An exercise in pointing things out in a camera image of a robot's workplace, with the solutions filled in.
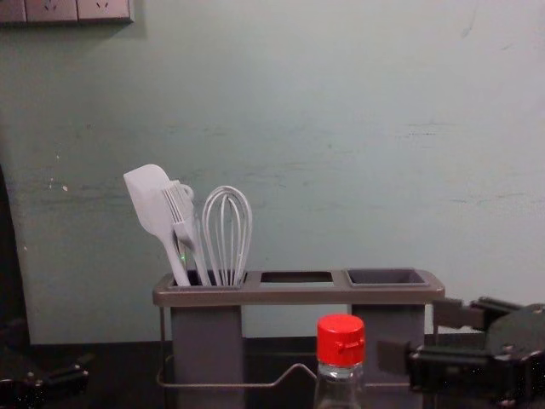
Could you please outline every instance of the white spatula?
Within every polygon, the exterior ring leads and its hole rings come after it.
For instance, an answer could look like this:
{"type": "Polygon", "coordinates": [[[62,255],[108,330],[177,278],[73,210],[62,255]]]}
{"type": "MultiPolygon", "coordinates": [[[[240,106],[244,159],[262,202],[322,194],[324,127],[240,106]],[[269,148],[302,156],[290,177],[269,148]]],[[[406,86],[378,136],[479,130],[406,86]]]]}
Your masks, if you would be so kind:
{"type": "Polygon", "coordinates": [[[123,178],[142,227],[163,243],[176,283],[190,285],[176,249],[170,209],[162,193],[169,185],[169,177],[159,166],[147,164],[124,174],[123,178]]]}

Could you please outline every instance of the plastic bottle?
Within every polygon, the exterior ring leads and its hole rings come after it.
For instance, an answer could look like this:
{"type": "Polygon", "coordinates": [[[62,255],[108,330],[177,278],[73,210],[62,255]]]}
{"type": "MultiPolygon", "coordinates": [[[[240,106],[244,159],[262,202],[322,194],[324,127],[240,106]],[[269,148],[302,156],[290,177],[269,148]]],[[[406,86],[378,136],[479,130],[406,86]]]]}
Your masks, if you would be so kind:
{"type": "Polygon", "coordinates": [[[353,315],[318,321],[318,382],[314,409],[369,409],[364,395],[364,322],[353,315]]]}

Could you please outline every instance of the wall socket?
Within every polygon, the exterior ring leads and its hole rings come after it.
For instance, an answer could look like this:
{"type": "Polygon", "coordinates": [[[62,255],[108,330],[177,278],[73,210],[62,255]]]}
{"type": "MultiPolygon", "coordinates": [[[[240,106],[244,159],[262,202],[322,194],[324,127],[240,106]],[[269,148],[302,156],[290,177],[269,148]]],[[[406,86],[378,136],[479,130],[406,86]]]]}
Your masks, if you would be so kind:
{"type": "Polygon", "coordinates": [[[80,20],[126,20],[130,18],[129,0],[77,0],[80,20]]]}
{"type": "Polygon", "coordinates": [[[26,0],[26,18],[31,22],[77,21],[76,0],[26,0]]]}
{"type": "Polygon", "coordinates": [[[0,0],[0,24],[25,21],[25,0],[0,0]]]}

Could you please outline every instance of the gray utensil holder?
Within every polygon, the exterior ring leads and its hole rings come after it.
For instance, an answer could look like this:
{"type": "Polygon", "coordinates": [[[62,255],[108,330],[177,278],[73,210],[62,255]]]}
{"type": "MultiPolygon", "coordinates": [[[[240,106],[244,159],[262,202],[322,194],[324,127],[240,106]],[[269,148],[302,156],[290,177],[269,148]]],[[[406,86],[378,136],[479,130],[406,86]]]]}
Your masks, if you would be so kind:
{"type": "Polygon", "coordinates": [[[371,407],[419,409],[422,398],[409,393],[406,377],[378,369],[376,341],[423,344],[425,305],[444,296],[445,288],[433,274],[411,268],[255,271],[237,288],[179,287],[168,274],[156,285],[153,302],[161,309],[162,341],[164,308],[170,308],[176,383],[162,379],[164,364],[158,382],[178,389],[180,409],[244,409],[244,389],[273,388],[300,368],[312,372],[295,365],[275,382],[244,383],[241,306],[348,304],[351,314],[365,322],[371,407]]]}

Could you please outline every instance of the whisk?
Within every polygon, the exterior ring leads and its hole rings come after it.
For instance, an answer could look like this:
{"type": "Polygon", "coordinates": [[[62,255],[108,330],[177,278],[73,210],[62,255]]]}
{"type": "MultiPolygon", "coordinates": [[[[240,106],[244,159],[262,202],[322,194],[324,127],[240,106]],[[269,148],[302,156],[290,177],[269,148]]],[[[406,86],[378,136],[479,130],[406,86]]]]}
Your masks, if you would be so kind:
{"type": "Polygon", "coordinates": [[[203,234],[216,285],[240,285],[252,236],[252,209],[242,192],[231,186],[212,191],[204,203],[203,234]]]}

